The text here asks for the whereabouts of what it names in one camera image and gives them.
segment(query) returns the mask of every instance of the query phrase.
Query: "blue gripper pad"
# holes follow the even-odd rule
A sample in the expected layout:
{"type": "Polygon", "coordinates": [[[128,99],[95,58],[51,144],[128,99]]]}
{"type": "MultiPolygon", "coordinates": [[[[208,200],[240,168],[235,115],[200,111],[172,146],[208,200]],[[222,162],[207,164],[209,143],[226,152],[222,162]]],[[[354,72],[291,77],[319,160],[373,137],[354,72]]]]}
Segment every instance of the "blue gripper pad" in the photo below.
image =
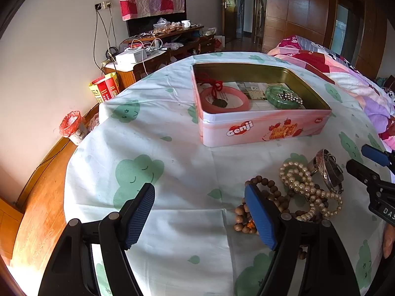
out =
{"type": "Polygon", "coordinates": [[[246,186],[244,198],[254,220],[256,230],[259,232],[259,237],[265,245],[274,250],[277,246],[274,224],[251,185],[246,186]]]}
{"type": "Polygon", "coordinates": [[[154,204],[154,200],[155,188],[151,185],[141,200],[137,210],[129,220],[125,239],[126,250],[139,240],[141,231],[143,230],[145,222],[154,204]]]}
{"type": "Polygon", "coordinates": [[[375,163],[378,163],[383,167],[388,167],[391,165],[388,156],[384,152],[377,150],[376,148],[373,148],[369,145],[363,145],[361,148],[361,153],[366,158],[373,160],[375,163]]]}

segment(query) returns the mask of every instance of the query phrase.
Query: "wall outlet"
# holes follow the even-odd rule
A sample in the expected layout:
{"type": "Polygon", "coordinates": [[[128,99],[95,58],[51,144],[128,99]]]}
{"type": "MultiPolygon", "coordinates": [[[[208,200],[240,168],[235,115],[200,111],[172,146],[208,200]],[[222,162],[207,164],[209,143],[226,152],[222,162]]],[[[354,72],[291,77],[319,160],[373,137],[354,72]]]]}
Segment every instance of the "wall outlet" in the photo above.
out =
{"type": "Polygon", "coordinates": [[[113,3],[112,3],[111,0],[103,1],[101,3],[95,4],[95,10],[98,11],[98,10],[106,9],[106,8],[109,8],[112,5],[113,5],[113,3]]]}

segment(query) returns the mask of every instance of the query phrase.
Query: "screw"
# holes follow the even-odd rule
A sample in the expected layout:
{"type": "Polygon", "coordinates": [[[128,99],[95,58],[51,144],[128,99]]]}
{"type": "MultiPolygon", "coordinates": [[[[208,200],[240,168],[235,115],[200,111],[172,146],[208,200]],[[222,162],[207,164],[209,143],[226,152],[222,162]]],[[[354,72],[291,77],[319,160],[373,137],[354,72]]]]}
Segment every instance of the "screw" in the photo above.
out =
{"type": "Polygon", "coordinates": [[[323,220],[321,221],[321,224],[322,224],[324,227],[330,227],[332,223],[331,223],[328,219],[323,219],[323,220]]]}
{"type": "Polygon", "coordinates": [[[72,220],[70,220],[69,221],[69,225],[71,226],[71,227],[74,227],[74,226],[76,226],[76,225],[78,225],[78,219],[77,218],[74,218],[74,219],[72,219],[72,220]]]}
{"type": "Polygon", "coordinates": [[[281,214],[281,219],[283,219],[283,220],[291,220],[292,216],[289,213],[282,213],[281,214]]]}
{"type": "Polygon", "coordinates": [[[111,220],[118,219],[118,217],[119,217],[119,213],[117,211],[113,211],[108,215],[108,218],[110,218],[111,220]]]}

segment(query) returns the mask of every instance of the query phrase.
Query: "white mug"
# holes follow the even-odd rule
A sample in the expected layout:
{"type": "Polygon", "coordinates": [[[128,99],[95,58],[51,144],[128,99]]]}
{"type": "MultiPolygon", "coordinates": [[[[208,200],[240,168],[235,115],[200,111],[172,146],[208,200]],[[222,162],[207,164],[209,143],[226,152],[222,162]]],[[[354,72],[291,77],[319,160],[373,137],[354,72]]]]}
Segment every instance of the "white mug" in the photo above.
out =
{"type": "Polygon", "coordinates": [[[188,28],[191,27],[191,20],[184,20],[184,21],[181,21],[181,23],[182,23],[182,26],[183,26],[185,29],[188,29],[188,28]]]}

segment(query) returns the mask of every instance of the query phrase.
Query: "white box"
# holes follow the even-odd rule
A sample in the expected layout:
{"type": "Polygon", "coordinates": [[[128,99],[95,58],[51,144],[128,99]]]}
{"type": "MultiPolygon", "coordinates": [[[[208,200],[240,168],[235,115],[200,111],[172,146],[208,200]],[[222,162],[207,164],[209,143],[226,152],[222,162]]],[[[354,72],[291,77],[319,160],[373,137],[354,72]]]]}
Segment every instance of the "white box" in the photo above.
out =
{"type": "Polygon", "coordinates": [[[115,57],[117,64],[139,63],[146,59],[145,49],[127,50],[115,57]]]}

